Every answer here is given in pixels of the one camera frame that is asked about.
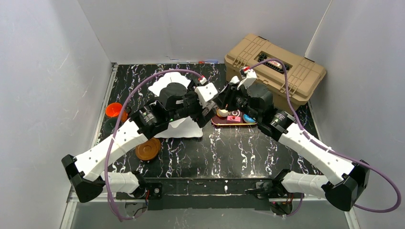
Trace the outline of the white three-tier cake stand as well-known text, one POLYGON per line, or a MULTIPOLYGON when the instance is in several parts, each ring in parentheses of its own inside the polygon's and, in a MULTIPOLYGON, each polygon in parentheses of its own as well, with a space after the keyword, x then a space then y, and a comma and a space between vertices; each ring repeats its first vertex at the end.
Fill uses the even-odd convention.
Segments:
MULTIPOLYGON (((191 81, 179 72, 166 73, 156 82, 148 87, 155 97, 159 96, 161 90, 169 83, 180 83, 187 87, 191 81)), ((190 117, 179 119, 169 123, 168 129, 155 135, 155 138, 200 138, 203 136, 200 128, 190 117)))

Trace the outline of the metal serving tongs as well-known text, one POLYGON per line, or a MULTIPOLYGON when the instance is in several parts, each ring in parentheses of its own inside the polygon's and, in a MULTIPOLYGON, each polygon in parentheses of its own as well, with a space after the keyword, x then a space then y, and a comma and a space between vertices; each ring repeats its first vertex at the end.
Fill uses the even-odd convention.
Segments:
POLYGON ((203 108, 213 110, 215 107, 228 112, 238 110, 237 93, 240 92, 237 87, 240 80, 237 76, 231 78, 222 90, 218 90, 213 83, 206 83, 200 86, 196 93, 198 94, 200 104, 203 108))

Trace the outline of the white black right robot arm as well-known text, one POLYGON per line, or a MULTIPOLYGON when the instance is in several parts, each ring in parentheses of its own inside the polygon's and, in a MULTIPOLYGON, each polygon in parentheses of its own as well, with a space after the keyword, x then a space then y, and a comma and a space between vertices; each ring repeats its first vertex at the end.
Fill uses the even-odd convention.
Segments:
POLYGON ((370 170, 332 154, 325 144, 301 130, 292 115, 275 108, 272 99, 272 93, 261 84, 248 89, 228 84, 219 93, 217 103, 227 111, 240 110, 248 115, 263 134, 294 150, 322 173, 315 176, 287 172, 281 177, 285 191, 325 198, 334 207, 350 211, 367 187, 370 170))

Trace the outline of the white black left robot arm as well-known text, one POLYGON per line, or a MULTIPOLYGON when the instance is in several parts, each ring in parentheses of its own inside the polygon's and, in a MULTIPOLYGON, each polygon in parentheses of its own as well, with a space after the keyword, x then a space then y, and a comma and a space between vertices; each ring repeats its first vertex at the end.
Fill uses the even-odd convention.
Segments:
POLYGON ((179 120, 190 119, 204 127, 215 115, 213 100, 217 95, 213 83, 189 87, 169 83, 98 145, 77 156, 63 157, 62 164, 79 201, 86 203, 107 192, 135 194, 149 189, 150 183, 139 172, 114 173, 108 167, 157 135, 181 135, 179 120))

